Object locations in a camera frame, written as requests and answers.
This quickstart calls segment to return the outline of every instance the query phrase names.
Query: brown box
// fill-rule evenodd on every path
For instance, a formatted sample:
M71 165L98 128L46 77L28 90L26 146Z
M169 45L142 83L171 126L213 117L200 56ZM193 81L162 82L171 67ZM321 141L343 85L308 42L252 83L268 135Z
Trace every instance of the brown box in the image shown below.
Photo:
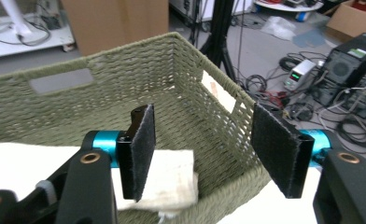
M346 41L366 33L366 12L351 7L353 0L342 3L329 20L327 34Z
M62 0L82 55L168 32L167 0Z

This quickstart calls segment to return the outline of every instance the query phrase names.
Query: green wicker basket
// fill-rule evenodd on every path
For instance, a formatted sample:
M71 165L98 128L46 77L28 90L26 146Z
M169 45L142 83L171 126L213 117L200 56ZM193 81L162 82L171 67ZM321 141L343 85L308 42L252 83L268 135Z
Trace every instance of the green wicker basket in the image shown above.
M89 69L93 81L36 93L31 80ZM201 83L206 71L235 100L227 111ZM80 146L87 131L126 130L130 111L153 103L156 148L194 149L199 202L167 223L216 223L270 177L249 144L254 101L177 33L77 60L0 76L0 142ZM157 213L119 212L120 223Z

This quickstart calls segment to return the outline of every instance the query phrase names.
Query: black foam pad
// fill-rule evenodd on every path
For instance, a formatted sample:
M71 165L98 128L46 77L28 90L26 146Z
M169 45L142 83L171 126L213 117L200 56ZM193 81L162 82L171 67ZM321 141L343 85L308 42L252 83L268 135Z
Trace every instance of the black foam pad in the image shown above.
M279 109L255 105L251 144L286 198L301 198L314 138L300 133Z
M118 142L118 158L124 198L139 201L156 145L154 106L136 108L131 118L130 128Z

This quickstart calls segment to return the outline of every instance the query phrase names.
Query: white towel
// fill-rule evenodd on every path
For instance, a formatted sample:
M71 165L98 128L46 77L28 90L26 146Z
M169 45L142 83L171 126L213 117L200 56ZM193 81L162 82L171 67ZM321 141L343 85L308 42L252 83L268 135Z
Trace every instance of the white towel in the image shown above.
M21 200L36 183L49 177L79 147L44 147L0 143L0 189L13 190ZM142 200L123 200L119 169L112 169L116 203L119 210L135 208L151 211L184 209L197 203L197 175L193 172L192 150L155 150L148 171Z

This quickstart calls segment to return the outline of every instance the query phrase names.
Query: power supply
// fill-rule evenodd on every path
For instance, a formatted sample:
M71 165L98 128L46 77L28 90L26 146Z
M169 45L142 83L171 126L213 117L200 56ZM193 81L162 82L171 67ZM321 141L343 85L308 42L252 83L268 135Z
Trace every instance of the power supply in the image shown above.
M311 73L312 69L317 66L315 63L305 59L291 69L289 77L285 80L285 88L289 91L295 91L299 88Z
M319 70L327 75L311 90L321 105L331 105L343 89L358 85L366 74L366 34L359 35L334 48Z

